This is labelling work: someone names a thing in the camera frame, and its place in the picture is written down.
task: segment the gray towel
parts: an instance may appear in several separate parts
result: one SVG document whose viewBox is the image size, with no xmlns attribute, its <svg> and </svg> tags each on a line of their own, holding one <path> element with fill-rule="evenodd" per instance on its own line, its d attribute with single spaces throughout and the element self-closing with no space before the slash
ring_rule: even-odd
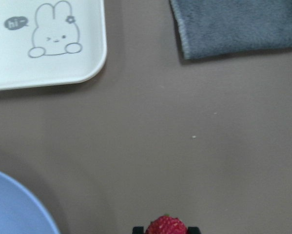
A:
<svg viewBox="0 0 292 234">
<path fill-rule="evenodd" d="M 185 59 L 292 47 L 292 0 L 171 0 Z"/>
</svg>

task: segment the light blue bowl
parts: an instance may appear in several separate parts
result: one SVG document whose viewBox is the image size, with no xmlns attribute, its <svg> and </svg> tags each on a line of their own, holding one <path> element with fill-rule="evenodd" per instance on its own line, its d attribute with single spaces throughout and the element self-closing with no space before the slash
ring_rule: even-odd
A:
<svg viewBox="0 0 292 234">
<path fill-rule="evenodd" d="M 60 234 L 42 203 L 0 172 L 0 234 Z"/>
</svg>

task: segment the strawberry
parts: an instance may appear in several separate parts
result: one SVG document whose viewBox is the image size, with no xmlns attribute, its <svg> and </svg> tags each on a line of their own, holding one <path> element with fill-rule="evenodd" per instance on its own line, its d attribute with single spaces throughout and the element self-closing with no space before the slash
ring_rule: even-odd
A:
<svg viewBox="0 0 292 234">
<path fill-rule="evenodd" d="M 187 228 L 178 218 L 164 215 L 151 222 L 145 234 L 187 234 Z"/>
</svg>

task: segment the cartoon bunny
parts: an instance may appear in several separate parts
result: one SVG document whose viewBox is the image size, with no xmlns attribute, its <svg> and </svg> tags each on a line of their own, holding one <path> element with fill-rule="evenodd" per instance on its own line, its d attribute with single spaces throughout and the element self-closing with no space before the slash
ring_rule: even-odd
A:
<svg viewBox="0 0 292 234">
<path fill-rule="evenodd" d="M 45 3 L 35 13 L 36 29 L 32 34 L 31 58 L 79 53 L 79 29 L 68 1 Z"/>
</svg>

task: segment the brown table surface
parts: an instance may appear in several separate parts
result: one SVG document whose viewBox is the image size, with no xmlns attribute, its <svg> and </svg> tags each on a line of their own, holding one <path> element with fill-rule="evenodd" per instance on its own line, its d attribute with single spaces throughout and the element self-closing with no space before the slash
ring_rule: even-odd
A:
<svg viewBox="0 0 292 234">
<path fill-rule="evenodd" d="M 164 213 L 203 234 L 292 234 L 292 49 L 187 62 L 167 0 L 105 11 L 96 77 L 0 92 L 0 170 L 63 234 Z"/>
</svg>

